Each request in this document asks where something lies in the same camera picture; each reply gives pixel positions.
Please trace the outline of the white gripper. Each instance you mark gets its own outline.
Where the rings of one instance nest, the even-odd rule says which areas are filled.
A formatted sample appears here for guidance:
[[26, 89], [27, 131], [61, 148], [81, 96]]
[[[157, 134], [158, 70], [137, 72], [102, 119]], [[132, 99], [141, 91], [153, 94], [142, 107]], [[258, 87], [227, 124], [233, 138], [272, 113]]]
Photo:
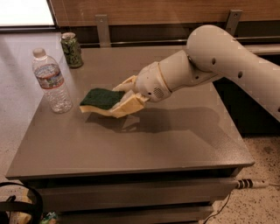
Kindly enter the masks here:
[[130, 76], [113, 90], [127, 92], [110, 110], [111, 115], [116, 118], [142, 110], [148, 100], [160, 102], [172, 94], [165, 84], [158, 62], [146, 66], [137, 76]]

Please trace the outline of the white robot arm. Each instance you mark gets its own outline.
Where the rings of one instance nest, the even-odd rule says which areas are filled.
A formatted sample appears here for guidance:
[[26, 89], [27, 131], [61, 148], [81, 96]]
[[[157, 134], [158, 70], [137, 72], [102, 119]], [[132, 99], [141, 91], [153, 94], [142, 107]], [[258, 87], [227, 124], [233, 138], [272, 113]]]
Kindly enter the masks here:
[[280, 66], [247, 50], [228, 32], [202, 25], [186, 47], [156, 61], [114, 88], [160, 102], [181, 88], [227, 78], [280, 121]]

